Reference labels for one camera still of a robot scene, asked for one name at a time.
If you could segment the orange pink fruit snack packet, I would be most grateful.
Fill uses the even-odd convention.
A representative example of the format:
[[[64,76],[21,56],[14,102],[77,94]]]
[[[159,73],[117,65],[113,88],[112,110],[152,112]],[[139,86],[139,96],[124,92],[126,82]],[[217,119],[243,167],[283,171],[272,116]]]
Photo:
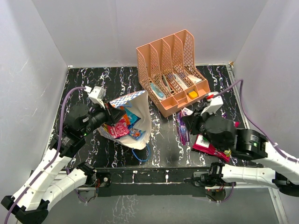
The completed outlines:
[[[125,119],[128,128],[133,127],[140,120],[134,113],[126,113],[123,118]]]

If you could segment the blue checkered paper bag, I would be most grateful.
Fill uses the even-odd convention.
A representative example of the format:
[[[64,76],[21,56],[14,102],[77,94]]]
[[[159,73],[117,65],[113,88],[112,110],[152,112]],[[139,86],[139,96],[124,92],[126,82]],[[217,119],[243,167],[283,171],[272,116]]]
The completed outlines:
[[[149,110],[148,92],[146,90],[137,91],[119,97],[110,102],[113,107],[124,109],[126,113],[134,113],[140,120],[133,126],[136,129],[145,131],[145,134],[135,140],[128,135],[120,138],[113,138],[108,132],[108,125],[101,126],[98,131],[101,136],[132,149],[134,157],[140,162],[147,162],[150,158],[150,135],[151,116]]]

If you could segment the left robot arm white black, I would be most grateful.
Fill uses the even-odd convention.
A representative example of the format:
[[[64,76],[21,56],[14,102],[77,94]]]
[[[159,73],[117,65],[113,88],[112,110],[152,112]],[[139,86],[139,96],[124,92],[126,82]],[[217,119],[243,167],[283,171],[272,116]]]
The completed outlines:
[[[50,209],[76,188],[92,186],[96,182],[93,167],[79,164],[57,183],[56,176],[84,146],[85,137],[103,124],[115,125],[124,116],[123,109],[110,103],[89,108],[85,104],[73,106],[61,115],[60,129],[54,143],[25,184],[12,196],[5,196],[1,204],[23,224],[40,224]]]

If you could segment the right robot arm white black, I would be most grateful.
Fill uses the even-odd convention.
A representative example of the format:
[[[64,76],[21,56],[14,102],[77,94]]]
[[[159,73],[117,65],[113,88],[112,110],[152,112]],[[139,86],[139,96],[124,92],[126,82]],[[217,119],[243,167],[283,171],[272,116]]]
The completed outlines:
[[[278,189],[298,197],[299,160],[275,148],[264,135],[253,129],[237,128],[233,121],[218,115],[193,113],[182,117],[192,135],[200,134],[216,149],[230,150],[231,156],[263,165],[263,168],[235,167],[213,162],[208,173],[194,177],[200,186],[213,187],[237,182]]]

